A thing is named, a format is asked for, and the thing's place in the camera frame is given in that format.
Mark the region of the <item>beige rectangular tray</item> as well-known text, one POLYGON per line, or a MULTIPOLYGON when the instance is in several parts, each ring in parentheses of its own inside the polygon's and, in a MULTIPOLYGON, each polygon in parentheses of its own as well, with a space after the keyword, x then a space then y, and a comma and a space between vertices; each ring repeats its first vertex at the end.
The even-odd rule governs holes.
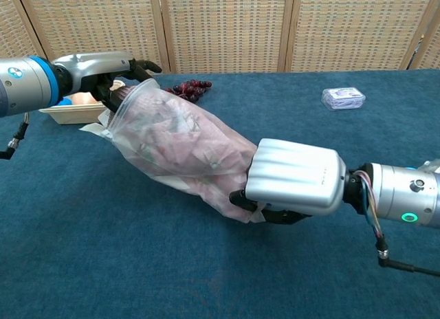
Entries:
POLYGON ((69 106, 53 106, 38 111, 51 117, 57 124, 89 124, 98 121, 98 116, 106 107, 96 104, 82 104, 69 106))

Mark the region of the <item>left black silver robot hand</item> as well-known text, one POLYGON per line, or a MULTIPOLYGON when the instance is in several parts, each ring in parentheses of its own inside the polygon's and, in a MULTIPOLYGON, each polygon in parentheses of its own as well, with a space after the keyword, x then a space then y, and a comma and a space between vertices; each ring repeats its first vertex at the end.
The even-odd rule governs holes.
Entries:
POLYGON ((71 54, 53 60, 52 66, 61 96, 89 92, 114 113, 122 103, 111 90, 115 78, 141 83, 152 77, 149 72, 162 73, 153 61, 136 59, 121 51, 71 54))

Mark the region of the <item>woven bamboo folding screen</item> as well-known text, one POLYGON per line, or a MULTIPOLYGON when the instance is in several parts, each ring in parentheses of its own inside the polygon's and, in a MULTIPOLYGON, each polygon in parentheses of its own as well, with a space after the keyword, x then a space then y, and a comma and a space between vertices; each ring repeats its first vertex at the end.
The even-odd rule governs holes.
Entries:
POLYGON ((170 74, 440 69, 440 0, 0 0, 0 58, 116 50, 170 74))

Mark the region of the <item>peach coloured ball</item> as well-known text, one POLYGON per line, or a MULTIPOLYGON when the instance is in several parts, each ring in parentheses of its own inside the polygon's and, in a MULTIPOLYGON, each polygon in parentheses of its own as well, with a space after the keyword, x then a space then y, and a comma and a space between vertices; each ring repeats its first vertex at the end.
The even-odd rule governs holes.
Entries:
POLYGON ((69 98, 73 105, 94 105, 97 103, 89 92, 78 92, 72 94, 69 98))

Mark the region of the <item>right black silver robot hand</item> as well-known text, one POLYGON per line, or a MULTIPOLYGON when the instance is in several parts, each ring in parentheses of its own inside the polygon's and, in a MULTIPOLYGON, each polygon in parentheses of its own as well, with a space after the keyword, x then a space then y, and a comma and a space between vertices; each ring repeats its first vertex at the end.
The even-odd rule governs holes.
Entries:
POLYGON ((230 193, 230 203, 268 223, 293 225, 338 209, 347 168, 335 150, 263 138, 246 177, 244 187, 230 193))

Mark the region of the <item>small clear plastic box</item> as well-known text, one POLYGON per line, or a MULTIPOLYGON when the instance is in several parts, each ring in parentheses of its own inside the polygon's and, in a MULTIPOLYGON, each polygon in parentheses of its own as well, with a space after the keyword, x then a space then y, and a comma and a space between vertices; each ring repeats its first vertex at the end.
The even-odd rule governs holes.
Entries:
POLYGON ((324 89, 321 101, 323 105, 333 111, 360 108, 366 96, 355 87, 340 87, 324 89))

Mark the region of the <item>dark red grape bunch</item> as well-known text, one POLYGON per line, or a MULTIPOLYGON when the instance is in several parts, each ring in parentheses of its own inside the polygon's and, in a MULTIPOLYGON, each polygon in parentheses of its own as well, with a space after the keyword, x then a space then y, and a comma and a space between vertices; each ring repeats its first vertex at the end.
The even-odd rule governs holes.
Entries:
POLYGON ((206 80, 188 80, 165 91, 176 95, 191 103, 196 103, 212 87, 212 83, 206 80))

